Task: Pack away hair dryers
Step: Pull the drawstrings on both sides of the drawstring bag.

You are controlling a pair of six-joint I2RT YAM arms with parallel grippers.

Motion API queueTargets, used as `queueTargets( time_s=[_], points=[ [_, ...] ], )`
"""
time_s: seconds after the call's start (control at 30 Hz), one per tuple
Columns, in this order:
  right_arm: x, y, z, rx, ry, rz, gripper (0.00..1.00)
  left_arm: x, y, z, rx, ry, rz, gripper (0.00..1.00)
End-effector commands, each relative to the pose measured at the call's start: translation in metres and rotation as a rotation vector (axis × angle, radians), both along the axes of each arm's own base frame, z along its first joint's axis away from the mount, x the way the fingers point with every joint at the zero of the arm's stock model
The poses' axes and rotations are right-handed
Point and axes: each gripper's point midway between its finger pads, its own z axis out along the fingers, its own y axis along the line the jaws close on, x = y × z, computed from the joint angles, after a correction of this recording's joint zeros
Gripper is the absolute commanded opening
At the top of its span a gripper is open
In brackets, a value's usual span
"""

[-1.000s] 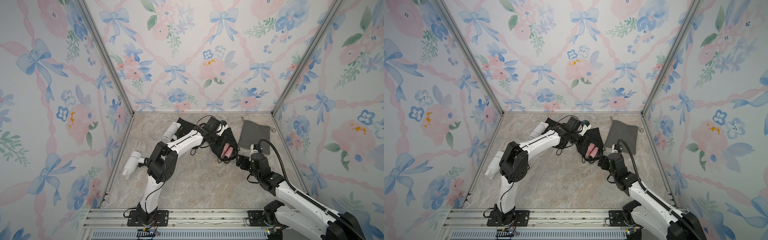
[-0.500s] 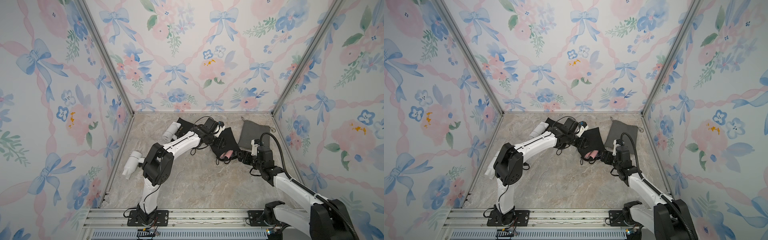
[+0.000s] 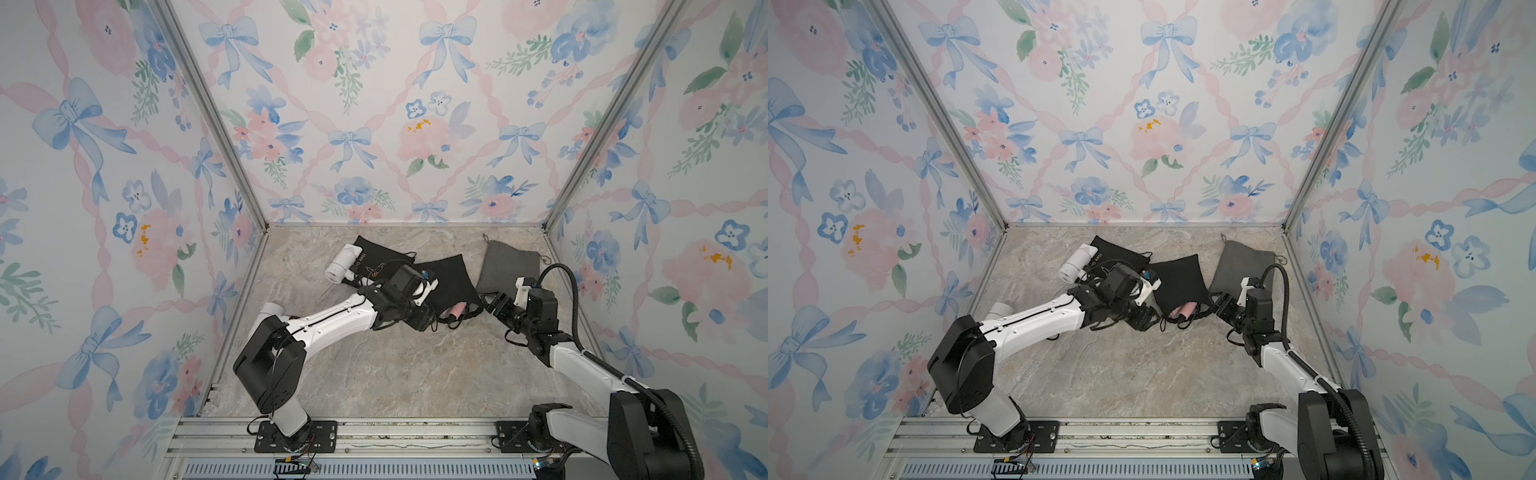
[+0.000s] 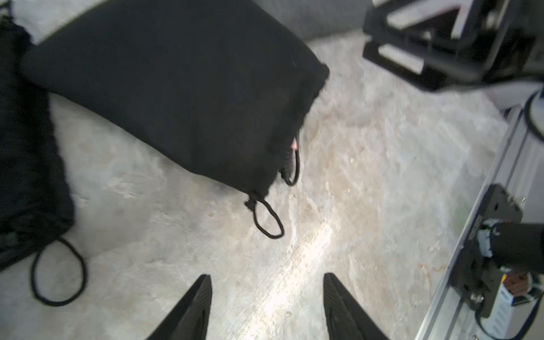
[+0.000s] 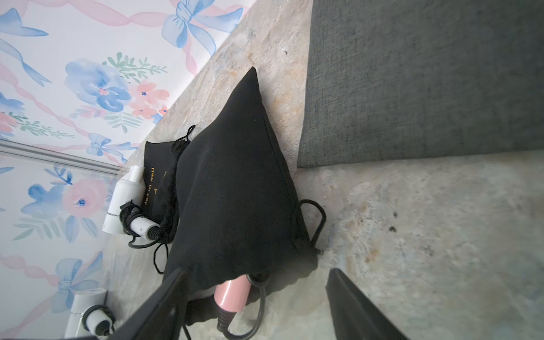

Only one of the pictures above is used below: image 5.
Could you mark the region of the pink folding hair dryer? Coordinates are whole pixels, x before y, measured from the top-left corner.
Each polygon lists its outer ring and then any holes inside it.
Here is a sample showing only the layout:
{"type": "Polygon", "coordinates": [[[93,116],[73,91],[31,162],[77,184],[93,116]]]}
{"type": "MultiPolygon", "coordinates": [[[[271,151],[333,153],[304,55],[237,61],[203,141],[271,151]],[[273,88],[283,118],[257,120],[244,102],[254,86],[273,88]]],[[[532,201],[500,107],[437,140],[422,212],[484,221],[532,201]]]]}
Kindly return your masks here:
{"type": "Polygon", "coordinates": [[[247,304],[251,287],[252,284],[247,275],[225,281],[225,283],[218,285],[215,289],[215,303],[225,312],[241,312],[247,304]]]}

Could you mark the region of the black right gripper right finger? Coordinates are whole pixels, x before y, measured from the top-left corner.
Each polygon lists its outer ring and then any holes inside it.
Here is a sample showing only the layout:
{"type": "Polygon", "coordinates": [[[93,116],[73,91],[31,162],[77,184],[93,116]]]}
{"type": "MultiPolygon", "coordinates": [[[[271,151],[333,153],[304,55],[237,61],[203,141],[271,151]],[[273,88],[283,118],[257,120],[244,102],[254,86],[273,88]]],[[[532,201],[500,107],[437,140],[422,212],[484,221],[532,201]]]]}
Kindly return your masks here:
{"type": "Polygon", "coordinates": [[[341,269],[331,269],[326,291],[337,339],[407,340],[341,269]]]}

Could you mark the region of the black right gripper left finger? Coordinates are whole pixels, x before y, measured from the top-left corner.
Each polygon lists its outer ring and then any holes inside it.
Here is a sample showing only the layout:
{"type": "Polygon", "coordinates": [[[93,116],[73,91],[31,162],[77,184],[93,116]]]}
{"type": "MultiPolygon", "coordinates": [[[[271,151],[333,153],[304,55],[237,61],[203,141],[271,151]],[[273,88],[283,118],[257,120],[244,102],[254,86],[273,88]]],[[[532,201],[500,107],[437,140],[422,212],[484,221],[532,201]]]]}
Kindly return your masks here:
{"type": "Polygon", "coordinates": [[[109,339],[178,339],[187,306],[187,272],[177,269],[109,339]]]}

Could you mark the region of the black pouch with gold logo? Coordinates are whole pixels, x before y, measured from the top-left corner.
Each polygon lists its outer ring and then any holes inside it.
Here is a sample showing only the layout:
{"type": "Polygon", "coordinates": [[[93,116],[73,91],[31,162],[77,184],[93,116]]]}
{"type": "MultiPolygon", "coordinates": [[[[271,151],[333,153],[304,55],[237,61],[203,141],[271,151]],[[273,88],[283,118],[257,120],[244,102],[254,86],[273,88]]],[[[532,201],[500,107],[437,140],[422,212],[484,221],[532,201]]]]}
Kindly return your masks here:
{"type": "Polygon", "coordinates": [[[179,158],[190,144],[192,125],[185,136],[172,142],[147,142],[144,148],[144,184],[146,191],[141,205],[143,215],[160,225],[160,239],[174,240],[179,223],[176,175],[179,158]]]}

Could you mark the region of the plain black drawstring pouch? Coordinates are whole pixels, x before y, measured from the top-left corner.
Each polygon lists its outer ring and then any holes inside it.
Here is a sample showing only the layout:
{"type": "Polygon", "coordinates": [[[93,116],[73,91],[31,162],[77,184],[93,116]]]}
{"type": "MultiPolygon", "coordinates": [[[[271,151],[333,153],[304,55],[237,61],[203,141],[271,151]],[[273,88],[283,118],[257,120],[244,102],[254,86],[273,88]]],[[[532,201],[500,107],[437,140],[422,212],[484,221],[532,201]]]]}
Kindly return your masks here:
{"type": "Polygon", "coordinates": [[[309,276],[317,235],[262,102],[255,69],[177,164],[179,222],[166,273],[190,272],[195,294],[245,274],[266,274],[267,293],[309,276]]]}

